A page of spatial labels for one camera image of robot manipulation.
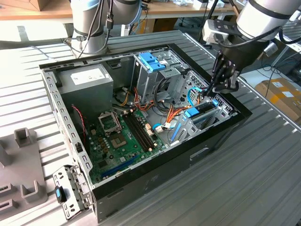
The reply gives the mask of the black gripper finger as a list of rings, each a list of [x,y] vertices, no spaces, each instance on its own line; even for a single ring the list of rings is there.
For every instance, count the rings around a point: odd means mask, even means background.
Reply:
[[[228,94],[238,91],[239,84],[237,81],[237,77],[239,75],[239,71],[232,71],[216,76],[216,79],[213,83],[212,92]]]
[[[215,96],[216,93],[212,92],[213,83],[216,79],[216,76],[221,75],[223,73],[232,72],[236,70],[236,66],[231,61],[226,61],[223,58],[222,51],[219,50],[216,59],[214,62],[214,66],[212,69],[213,76],[211,78],[211,82],[209,86],[203,91],[204,96]]]

